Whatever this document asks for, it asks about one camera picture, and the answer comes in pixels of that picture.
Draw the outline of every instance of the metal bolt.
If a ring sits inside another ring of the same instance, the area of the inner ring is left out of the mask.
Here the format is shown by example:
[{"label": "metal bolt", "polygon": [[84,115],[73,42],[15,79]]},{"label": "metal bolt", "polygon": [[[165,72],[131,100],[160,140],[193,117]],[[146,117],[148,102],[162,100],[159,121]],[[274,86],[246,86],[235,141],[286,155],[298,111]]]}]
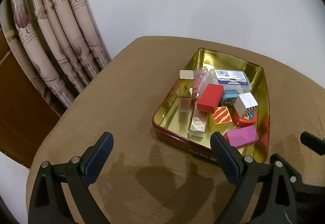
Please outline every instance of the metal bolt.
[{"label": "metal bolt", "polygon": [[80,161],[80,158],[78,157],[78,156],[75,156],[75,157],[73,157],[72,159],[71,159],[71,162],[73,163],[73,164],[76,164],[77,162],[79,162]]},{"label": "metal bolt", "polygon": [[291,183],[296,182],[296,180],[297,180],[297,177],[295,177],[295,176],[290,177],[290,182]]},{"label": "metal bolt", "polygon": [[253,157],[247,155],[247,156],[244,157],[244,160],[245,160],[246,162],[248,162],[248,163],[251,163],[251,162],[253,162]]},{"label": "metal bolt", "polygon": [[282,167],[282,166],[283,166],[283,164],[282,164],[280,161],[276,161],[276,162],[275,162],[275,165],[276,165],[277,167]]},{"label": "metal bolt", "polygon": [[48,166],[48,161],[44,161],[44,162],[42,162],[42,164],[41,164],[41,167],[42,168],[45,168],[45,167],[47,167]]}]

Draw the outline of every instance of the magenta block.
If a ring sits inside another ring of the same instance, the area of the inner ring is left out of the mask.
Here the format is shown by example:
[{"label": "magenta block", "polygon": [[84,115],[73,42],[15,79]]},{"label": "magenta block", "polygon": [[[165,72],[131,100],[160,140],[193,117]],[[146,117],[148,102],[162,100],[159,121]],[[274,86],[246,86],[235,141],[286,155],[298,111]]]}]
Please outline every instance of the magenta block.
[{"label": "magenta block", "polygon": [[227,131],[224,137],[231,146],[236,148],[252,144],[258,140],[258,135],[254,125],[237,130]]}]

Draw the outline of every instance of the white floor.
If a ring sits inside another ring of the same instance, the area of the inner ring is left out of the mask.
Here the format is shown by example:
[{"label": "white floor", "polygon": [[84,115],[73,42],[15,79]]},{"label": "white floor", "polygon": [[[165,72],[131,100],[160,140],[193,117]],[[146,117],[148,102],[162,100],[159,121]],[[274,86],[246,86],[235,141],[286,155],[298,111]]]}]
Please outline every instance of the white floor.
[{"label": "white floor", "polygon": [[[272,57],[325,88],[325,8],[321,0],[88,0],[115,57],[145,35],[191,37]],[[0,153],[0,194],[27,223],[28,170]]]}]

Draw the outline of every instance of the table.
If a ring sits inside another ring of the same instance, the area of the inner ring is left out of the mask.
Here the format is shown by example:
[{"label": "table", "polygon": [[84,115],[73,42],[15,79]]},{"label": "table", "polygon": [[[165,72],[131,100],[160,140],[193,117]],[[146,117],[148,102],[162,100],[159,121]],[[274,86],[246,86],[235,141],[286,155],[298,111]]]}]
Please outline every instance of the table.
[{"label": "table", "polygon": [[[305,130],[324,137],[325,90],[321,86],[274,59],[244,49],[149,36],[137,38],[122,50],[46,137],[28,177],[27,207],[41,162],[65,163],[109,131],[114,135],[114,149],[89,189],[112,224],[213,223],[234,187],[220,168],[157,140],[151,124],[179,70],[199,47],[264,68],[270,102],[268,157],[278,152],[303,175],[305,183],[324,185],[324,159],[299,141]],[[75,220],[83,223],[67,186],[63,187]],[[260,188],[243,220],[251,215]]]}]

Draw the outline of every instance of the floral curtain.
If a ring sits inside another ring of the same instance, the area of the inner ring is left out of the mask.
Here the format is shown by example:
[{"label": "floral curtain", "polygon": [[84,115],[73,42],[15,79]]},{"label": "floral curtain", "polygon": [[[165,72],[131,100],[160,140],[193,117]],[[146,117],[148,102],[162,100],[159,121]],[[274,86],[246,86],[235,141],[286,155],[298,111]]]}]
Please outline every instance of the floral curtain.
[{"label": "floral curtain", "polygon": [[3,0],[0,23],[19,65],[59,115],[109,63],[85,0]]}]

